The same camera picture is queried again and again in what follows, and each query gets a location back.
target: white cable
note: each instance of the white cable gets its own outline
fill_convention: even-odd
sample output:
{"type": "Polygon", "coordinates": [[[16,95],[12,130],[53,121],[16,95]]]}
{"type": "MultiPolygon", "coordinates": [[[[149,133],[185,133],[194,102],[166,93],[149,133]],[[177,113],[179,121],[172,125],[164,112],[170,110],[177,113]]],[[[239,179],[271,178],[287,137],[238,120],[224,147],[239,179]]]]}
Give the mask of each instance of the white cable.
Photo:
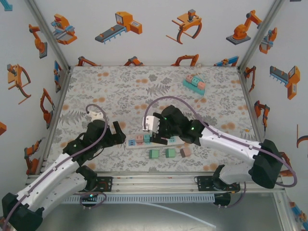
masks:
{"type": "Polygon", "coordinates": [[[196,217],[194,217],[194,216],[192,216],[192,215],[189,215],[189,214],[187,214],[187,213],[183,213],[183,212],[177,211],[177,210],[172,209],[172,208],[168,208],[168,207],[165,207],[165,206],[162,206],[162,205],[151,204],[151,203],[143,203],[143,202],[137,202],[137,204],[141,204],[141,205],[150,205],[150,206],[154,206],[154,207],[158,207],[158,208],[163,208],[163,209],[169,210],[169,211],[171,211],[171,212],[175,212],[175,213],[178,213],[178,214],[187,216],[187,217],[189,217],[189,218],[192,218],[192,219],[194,219],[194,220],[197,220],[197,221],[199,221],[199,222],[201,222],[201,223],[203,223],[203,224],[205,224],[205,225],[208,225],[208,226],[210,226],[210,227],[216,229],[216,225],[212,225],[212,224],[210,224],[210,223],[208,223],[208,222],[206,222],[206,221],[204,221],[204,220],[201,220],[201,219],[196,218],[196,217]]]}

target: floral tablecloth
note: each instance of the floral tablecloth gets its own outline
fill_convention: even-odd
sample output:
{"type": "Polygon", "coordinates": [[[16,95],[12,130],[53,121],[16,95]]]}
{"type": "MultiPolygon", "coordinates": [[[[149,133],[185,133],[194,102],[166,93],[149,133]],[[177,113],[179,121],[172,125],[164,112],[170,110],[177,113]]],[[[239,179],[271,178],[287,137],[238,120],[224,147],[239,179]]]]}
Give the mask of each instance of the floral tablecloth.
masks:
{"type": "MultiPolygon", "coordinates": [[[[148,104],[161,96],[177,96],[216,128],[244,139],[256,140],[239,76],[235,67],[154,67],[154,66],[91,66],[75,67],[65,96],[60,119],[52,141],[47,165],[62,153],[67,143],[85,132],[90,117],[85,112],[89,103],[102,107],[108,116],[111,131],[118,121],[125,134],[142,133],[141,121],[148,104]],[[183,86],[187,74],[203,76],[206,93],[201,96],[183,86]]],[[[189,118],[191,111],[176,100],[162,100],[150,109],[160,113],[174,105],[189,118]]],[[[149,159],[149,149],[126,149],[117,145],[105,150],[87,166],[96,171],[214,171],[220,164],[239,165],[237,158],[209,147],[184,144],[192,151],[182,158],[181,146],[176,157],[166,158],[160,148],[158,159],[149,159]]]]}

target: white wall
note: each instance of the white wall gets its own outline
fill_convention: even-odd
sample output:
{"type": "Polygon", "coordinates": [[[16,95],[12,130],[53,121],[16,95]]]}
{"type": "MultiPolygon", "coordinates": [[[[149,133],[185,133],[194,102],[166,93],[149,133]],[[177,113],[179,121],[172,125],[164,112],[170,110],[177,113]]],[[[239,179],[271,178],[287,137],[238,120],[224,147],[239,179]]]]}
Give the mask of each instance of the white wall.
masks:
{"type": "MultiPolygon", "coordinates": [[[[252,101],[270,107],[266,138],[273,140],[278,150],[285,152],[291,159],[293,169],[298,176],[298,185],[287,189],[292,200],[308,214],[307,185],[308,185],[308,142],[296,147],[296,125],[299,125],[299,136],[308,135],[308,67],[307,67],[307,9],[308,1],[289,2],[283,5],[270,29],[277,27],[278,33],[274,46],[268,54],[256,51],[248,67],[256,66],[255,89],[250,96],[252,101]],[[287,88],[273,77],[270,77],[270,66],[288,73],[296,65],[301,73],[297,84],[297,95],[287,99],[287,88]]],[[[292,183],[292,178],[284,179],[292,183]]]]}
{"type": "MultiPolygon", "coordinates": [[[[7,131],[0,136],[0,198],[8,192],[17,193],[24,187],[27,170],[24,148],[48,136],[49,130],[46,130],[39,106],[43,88],[49,92],[56,106],[60,97],[60,92],[55,93],[53,66],[56,57],[51,47],[48,47],[47,57],[39,59],[34,36],[28,27],[29,24],[37,26],[36,21],[24,1],[9,2],[13,5],[11,12],[5,12],[0,5],[0,122],[7,126],[7,131]],[[24,98],[23,95],[17,88],[8,90],[12,83],[7,82],[7,64],[19,64],[31,79],[31,83],[24,88],[31,97],[20,105],[18,103],[24,98]]],[[[38,35],[43,42],[46,41],[41,32],[38,35]]],[[[47,110],[51,110],[47,100],[44,105],[47,110]]],[[[46,140],[33,157],[38,158],[42,154],[45,144],[46,140]]]]}
{"type": "MultiPolygon", "coordinates": [[[[256,10],[263,20],[273,1],[259,0],[256,4],[253,0],[36,0],[36,3],[49,24],[58,13],[75,27],[78,39],[68,45],[59,44],[70,65],[76,65],[80,56],[103,65],[124,65],[133,56],[145,65],[171,65],[179,56],[197,53],[199,63],[213,65],[236,55],[240,56],[240,63],[252,39],[235,46],[226,37],[245,22],[251,10],[256,10]],[[180,45],[166,35],[176,38],[179,26],[171,20],[190,9],[202,18],[203,28],[196,39],[182,35],[183,45],[180,45]],[[118,11],[132,14],[142,24],[143,33],[127,32],[106,44],[96,41],[96,36],[116,24],[118,11]]],[[[256,32],[257,26],[252,23],[248,35],[253,38],[256,32]]]]}

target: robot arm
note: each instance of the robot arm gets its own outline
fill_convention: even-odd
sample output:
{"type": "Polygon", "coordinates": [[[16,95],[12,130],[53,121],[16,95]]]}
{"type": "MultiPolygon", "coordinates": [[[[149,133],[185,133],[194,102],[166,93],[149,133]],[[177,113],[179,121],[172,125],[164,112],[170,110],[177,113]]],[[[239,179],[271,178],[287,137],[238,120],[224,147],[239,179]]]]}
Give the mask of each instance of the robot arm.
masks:
{"type": "Polygon", "coordinates": [[[105,129],[102,120],[90,122],[87,131],[69,142],[63,154],[40,177],[16,195],[8,193],[3,197],[3,216],[7,218],[13,210],[9,222],[15,229],[35,231],[43,218],[65,198],[83,189],[91,191],[96,188],[97,174],[83,164],[100,149],[125,141],[119,123],[113,124],[116,134],[111,133],[109,126],[105,129]]]}
{"type": "Polygon", "coordinates": [[[172,105],[165,108],[161,114],[153,113],[153,116],[147,116],[145,121],[144,130],[153,131],[152,137],[155,137],[156,142],[162,138],[179,136],[187,143],[213,147],[243,160],[246,163],[244,167],[220,165],[216,169],[213,183],[218,190],[223,190],[235,182],[251,180],[265,188],[275,186],[282,163],[258,151],[258,149],[269,151],[281,159],[272,141],[265,140],[259,143],[244,140],[224,133],[207,123],[205,127],[199,120],[188,120],[178,108],[172,105]]]}

